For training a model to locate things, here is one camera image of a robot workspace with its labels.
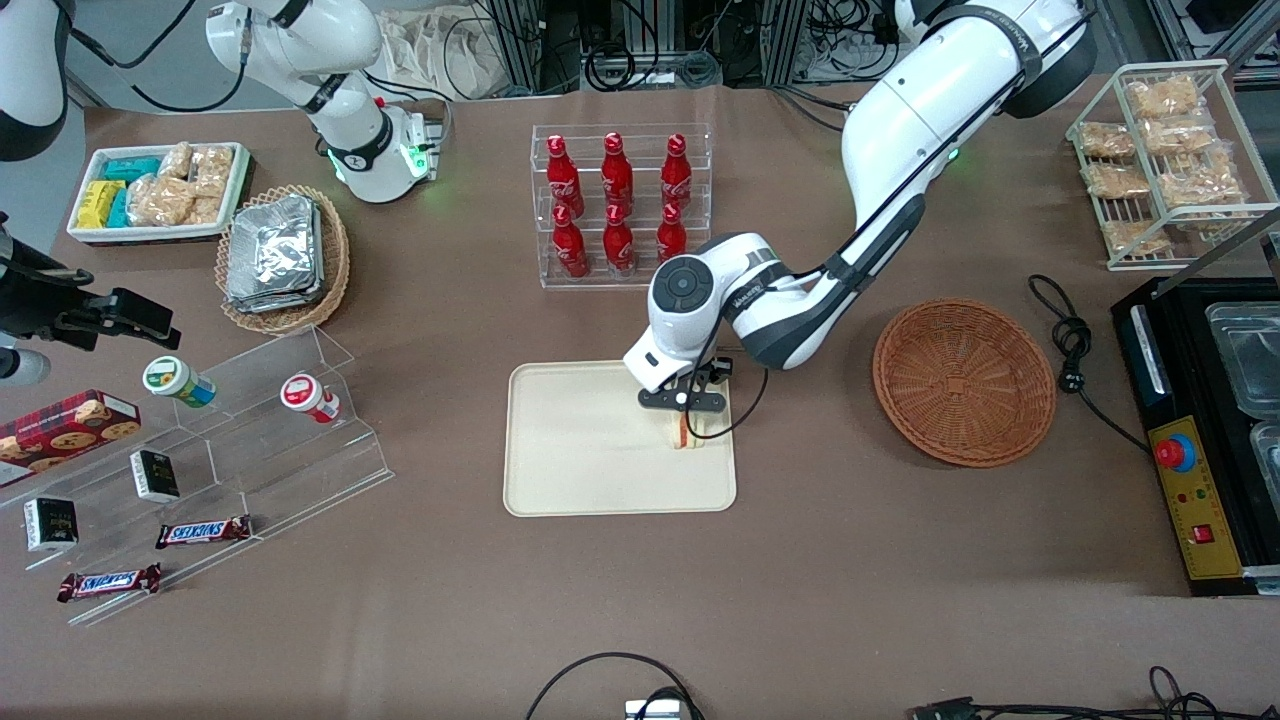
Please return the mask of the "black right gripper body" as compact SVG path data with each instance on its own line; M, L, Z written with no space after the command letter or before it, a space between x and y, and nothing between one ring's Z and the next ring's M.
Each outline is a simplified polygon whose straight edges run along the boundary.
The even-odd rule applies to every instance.
M56 341L59 314L95 314L100 334L115 334L113 322L102 314L104 296L86 290L92 273L70 269L52 258L15 240L1 228L1 329L22 340Z

